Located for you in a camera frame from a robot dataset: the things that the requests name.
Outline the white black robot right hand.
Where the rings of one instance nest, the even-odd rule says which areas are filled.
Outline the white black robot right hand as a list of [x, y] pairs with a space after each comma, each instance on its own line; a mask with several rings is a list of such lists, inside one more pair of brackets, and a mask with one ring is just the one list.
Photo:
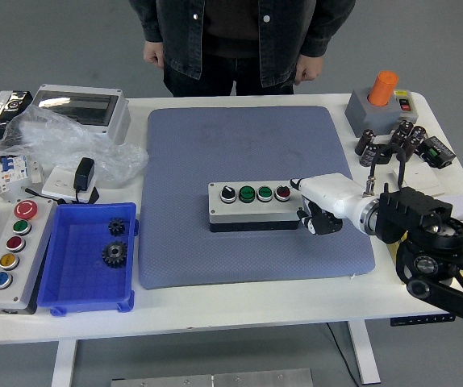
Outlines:
[[303, 208], [297, 215], [311, 234], [340, 231], [345, 219], [360, 232], [375, 234], [378, 200], [352, 179], [331, 173], [292, 179], [290, 186], [301, 194]]

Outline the person's left hand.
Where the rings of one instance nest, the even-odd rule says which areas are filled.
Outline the person's left hand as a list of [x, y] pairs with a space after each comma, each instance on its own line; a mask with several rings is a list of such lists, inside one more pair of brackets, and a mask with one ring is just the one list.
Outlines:
[[294, 84], [315, 80], [323, 71], [323, 56], [312, 57], [300, 55], [295, 66]]

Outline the person's right hand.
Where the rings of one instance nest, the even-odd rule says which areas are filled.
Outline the person's right hand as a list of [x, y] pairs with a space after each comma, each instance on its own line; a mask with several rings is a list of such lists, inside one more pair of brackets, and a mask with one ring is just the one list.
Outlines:
[[164, 45], [162, 42], [145, 41], [142, 54], [147, 64], [160, 70], [164, 69]]

